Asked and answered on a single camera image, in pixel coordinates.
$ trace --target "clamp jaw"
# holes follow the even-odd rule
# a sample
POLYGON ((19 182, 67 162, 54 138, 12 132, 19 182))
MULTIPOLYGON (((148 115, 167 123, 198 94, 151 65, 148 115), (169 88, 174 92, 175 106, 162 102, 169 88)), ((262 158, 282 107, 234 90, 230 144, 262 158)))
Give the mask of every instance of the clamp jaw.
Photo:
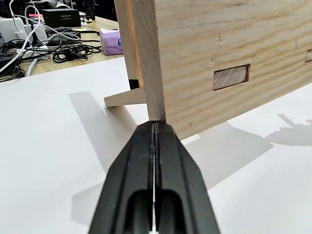
POLYGON ((199 168, 172 127, 139 125, 110 167, 89 234, 220 234, 199 168))

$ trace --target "wooden base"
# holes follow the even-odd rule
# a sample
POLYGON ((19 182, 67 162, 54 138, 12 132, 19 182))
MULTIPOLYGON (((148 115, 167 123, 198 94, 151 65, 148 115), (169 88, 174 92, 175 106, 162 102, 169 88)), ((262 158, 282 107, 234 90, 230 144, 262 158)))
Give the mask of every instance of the wooden base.
POLYGON ((120 94, 111 95, 104 98, 105 106, 123 106, 146 103, 143 87, 132 89, 120 94))

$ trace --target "white table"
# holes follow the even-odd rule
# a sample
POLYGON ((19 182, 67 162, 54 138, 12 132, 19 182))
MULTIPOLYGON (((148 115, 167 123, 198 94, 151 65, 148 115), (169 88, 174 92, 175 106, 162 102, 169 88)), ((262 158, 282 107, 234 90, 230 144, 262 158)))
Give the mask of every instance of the white table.
MULTIPOLYGON (((145 105, 103 107, 128 89, 123 58, 0 84, 0 233, 88 232, 110 164, 148 120, 145 105)), ((183 141, 223 234, 312 232, 311 94, 305 86, 183 141)))

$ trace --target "mortise hole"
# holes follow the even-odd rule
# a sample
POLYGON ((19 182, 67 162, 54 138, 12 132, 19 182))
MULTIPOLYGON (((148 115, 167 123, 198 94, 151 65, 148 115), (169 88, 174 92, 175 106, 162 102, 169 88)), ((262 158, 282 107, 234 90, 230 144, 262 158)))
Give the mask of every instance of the mortise hole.
POLYGON ((312 61, 312 50, 307 50, 306 62, 312 61))
POLYGON ((247 82, 250 64, 214 72, 214 90, 247 82))

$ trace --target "tissue box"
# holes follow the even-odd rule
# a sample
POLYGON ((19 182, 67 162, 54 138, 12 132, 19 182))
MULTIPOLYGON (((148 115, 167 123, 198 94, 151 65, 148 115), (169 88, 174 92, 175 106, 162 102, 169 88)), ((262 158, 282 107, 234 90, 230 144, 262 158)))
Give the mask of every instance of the tissue box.
POLYGON ((120 55, 123 54, 119 31, 100 32, 101 46, 105 55, 120 55))

